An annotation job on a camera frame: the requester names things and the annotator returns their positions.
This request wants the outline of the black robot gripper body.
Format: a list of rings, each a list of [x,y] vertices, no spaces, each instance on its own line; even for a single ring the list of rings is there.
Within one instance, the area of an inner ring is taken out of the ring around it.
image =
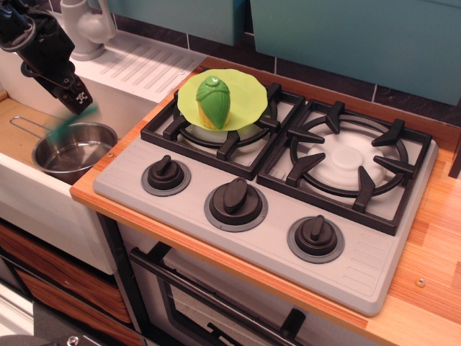
[[[23,74],[54,97],[75,97],[75,68],[70,63],[74,45],[70,38],[49,14],[32,14],[27,23],[32,28],[17,50],[23,60]]]

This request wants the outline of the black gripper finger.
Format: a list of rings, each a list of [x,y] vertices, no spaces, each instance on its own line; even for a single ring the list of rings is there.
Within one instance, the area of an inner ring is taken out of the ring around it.
[[[80,115],[93,103],[93,98],[82,81],[58,86],[57,98],[74,115]]]

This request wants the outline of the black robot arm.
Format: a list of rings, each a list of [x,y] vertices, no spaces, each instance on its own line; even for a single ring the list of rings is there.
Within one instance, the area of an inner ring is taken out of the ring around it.
[[[1,2],[1,49],[16,53],[24,76],[33,78],[72,114],[80,115],[93,99],[75,73],[74,48],[58,20],[41,6]]]

